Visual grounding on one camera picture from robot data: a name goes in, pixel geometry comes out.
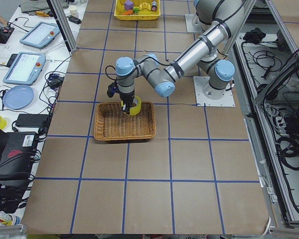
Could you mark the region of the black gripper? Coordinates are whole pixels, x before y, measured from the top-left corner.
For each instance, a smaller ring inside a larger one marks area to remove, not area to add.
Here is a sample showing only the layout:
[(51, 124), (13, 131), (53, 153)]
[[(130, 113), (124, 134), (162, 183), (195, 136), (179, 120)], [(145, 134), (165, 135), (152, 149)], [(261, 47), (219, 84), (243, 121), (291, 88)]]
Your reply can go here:
[(121, 110), (125, 113), (129, 113), (129, 107), (127, 105), (130, 105), (130, 107), (135, 107), (135, 92), (128, 92), (123, 93), (119, 92), (120, 99), (121, 99)]

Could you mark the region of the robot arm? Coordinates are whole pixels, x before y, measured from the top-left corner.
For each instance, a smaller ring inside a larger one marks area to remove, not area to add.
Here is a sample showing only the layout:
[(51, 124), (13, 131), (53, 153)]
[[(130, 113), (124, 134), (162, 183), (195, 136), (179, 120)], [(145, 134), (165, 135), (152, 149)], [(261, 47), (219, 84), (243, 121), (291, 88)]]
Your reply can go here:
[(132, 115), (133, 106), (137, 104), (134, 100), (135, 78), (143, 76), (158, 95), (168, 97), (175, 90), (175, 82), (195, 65), (209, 76), (203, 86), (206, 97), (218, 100), (225, 93), (235, 67), (228, 60), (218, 59), (217, 46), (237, 32), (244, 17), (244, 4), (241, 0), (196, 0), (194, 6), (204, 32), (165, 68), (158, 67), (154, 54), (116, 60), (116, 78), (108, 86), (107, 95), (111, 98), (115, 93), (119, 94), (124, 113)]
[(203, 31), (206, 31), (211, 26), (215, 4), (212, 0), (195, 0), (194, 6), (196, 15), (202, 24), (202, 29)]

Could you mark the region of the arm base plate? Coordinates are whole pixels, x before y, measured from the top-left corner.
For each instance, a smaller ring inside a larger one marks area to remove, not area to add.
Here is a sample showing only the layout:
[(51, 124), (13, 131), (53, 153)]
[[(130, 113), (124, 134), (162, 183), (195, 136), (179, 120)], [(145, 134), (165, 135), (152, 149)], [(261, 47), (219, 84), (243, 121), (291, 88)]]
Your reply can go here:
[(186, 14), (185, 23), (187, 33), (201, 34), (204, 32), (202, 23), (200, 22), (197, 14)]
[(209, 85), (210, 77), (193, 77), (196, 104), (200, 107), (235, 107), (230, 83), (223, 90), (213, 89)]

